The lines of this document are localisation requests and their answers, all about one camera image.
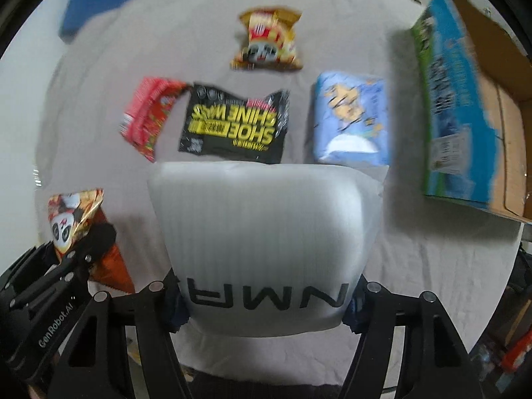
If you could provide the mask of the red floral snack packet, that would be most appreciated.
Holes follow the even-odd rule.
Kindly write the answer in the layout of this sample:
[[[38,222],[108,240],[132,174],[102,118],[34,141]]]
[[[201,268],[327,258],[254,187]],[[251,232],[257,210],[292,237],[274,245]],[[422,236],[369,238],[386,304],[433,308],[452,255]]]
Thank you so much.
[[[167,77],[145,76],[133,93],[120,125],[120,135],[154,162],[155,145],[177,99],[190,84]]]

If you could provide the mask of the small panda snack bag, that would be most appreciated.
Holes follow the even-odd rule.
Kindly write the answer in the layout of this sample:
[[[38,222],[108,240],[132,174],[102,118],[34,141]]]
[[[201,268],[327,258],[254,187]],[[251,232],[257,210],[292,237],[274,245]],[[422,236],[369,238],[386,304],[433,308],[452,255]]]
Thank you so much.
[[[255,7],[239,15],[247,42],[231,61],[232,69],[300,70],[294,25],[301,11],[285,6]]]

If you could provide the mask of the milk carton cardboard box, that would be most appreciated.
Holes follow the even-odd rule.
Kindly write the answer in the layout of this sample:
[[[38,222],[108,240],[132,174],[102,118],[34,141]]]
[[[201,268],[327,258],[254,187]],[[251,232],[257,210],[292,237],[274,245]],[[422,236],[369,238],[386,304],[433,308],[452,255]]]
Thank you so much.
[[[531,222],[531,63],[470,0],[413,25],[427,110],[424,194]]]

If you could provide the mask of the large panda snack bag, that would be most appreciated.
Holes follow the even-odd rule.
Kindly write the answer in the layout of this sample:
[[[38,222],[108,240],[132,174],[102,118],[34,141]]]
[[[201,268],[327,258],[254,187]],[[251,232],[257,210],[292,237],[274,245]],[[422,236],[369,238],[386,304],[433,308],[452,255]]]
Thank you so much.
[[[102,209],[104,189],[56,194],[48,200],[48,221],[59,258],[64,258],[97,225],[108,224]],[[133,280],[116,243],[101,255],[91,255],[89,279],[103,286],[132,294]]]

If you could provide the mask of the blue cartoon tissue pack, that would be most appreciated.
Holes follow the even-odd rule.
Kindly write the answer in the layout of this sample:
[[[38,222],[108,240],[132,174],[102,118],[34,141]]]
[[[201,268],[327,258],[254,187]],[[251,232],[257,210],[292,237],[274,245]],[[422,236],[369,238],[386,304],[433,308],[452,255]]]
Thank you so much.
[[[388,100],[382,78],[341,71],[318,76],[313,154],[327,164],[389,164]]]

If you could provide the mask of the grey table cloth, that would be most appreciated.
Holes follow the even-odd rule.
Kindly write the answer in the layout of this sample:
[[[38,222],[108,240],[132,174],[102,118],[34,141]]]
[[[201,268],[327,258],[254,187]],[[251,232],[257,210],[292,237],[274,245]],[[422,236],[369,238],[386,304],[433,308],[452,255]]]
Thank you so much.
[[[234,306],[214,313],[216,335],[186,325],[173,339],[180,361],[239,381],[338,385],[357,337],[346,326],[261,339],[238,335],[250,317],[244,286],[292,289],[292,305],[259,305],[261,329],[293,323],[300,278],[321,273],[337,296],[337,249],[369,226],[348,212],[339,169],[313,166],[312,85],[326,70],[385,80],[390,170],[380,235],[366,277],[390,291],[442,301],[466,348],[487,326],[509,279],[522,227],[471,207],[424,197],[425,110],[411,27],[423,6],[409,0],[130,0],[92,18],[76,35],[50,84],[37,167],[40,226],[48,199],[103,188],[104,211],[137,288],[176,268],[198,288],[233,287]],[[290,93],[282,162],[268,166],[180,151],[185,100],[171,112],[149,162],[119,132],[145,76],[215,85],[244,97]],[[306,174],[314,169],[320,186]]]

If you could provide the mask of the black shoe shine wipes pack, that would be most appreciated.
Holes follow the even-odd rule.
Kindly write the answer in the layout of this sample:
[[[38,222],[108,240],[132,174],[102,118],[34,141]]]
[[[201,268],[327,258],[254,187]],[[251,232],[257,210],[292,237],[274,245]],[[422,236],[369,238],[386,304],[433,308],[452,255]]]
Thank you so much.
[[[245,98],[195,83],[180,137],[180,152],[279,164],[288,131],[290,92]]]

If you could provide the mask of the white packaged sock bag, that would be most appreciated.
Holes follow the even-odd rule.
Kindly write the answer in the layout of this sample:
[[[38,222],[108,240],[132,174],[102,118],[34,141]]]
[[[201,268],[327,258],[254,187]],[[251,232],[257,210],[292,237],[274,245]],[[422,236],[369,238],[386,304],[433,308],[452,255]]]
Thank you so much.
[[[148,190],[203,333],[337,327],[380,230],[382,182],[343,166],[167,162]]]

